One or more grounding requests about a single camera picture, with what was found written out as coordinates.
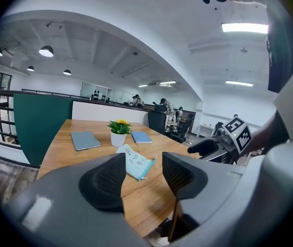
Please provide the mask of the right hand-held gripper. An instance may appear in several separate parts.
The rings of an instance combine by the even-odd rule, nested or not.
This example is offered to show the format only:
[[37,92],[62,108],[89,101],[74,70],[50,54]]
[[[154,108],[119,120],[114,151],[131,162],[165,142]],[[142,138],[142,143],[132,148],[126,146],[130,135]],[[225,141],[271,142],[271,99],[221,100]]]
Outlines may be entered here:
[[222,124],[209,138],[187,149],[199,159],[222,164],[235,164],[252,140],[248,124],[238,116]]

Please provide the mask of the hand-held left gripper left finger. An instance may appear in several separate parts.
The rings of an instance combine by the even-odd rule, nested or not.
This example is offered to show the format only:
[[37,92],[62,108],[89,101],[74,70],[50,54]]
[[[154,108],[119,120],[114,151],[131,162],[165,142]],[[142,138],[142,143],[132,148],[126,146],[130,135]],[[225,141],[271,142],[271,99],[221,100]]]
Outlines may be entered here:
[[126,155],[114,154],[109,160],[87,171],[79,180],[79,190],[94,208],[123,213],[121,190],[126,177]]

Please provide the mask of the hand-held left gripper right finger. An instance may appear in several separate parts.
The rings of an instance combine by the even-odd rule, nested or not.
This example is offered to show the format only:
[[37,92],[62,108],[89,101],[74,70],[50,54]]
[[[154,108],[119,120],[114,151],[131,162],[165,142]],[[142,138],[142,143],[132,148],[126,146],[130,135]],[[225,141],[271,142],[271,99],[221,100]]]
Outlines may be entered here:
[[208,176],[200,162],[174,152],[162,153],[162,173],[176,199],[193,199],[206,187]]

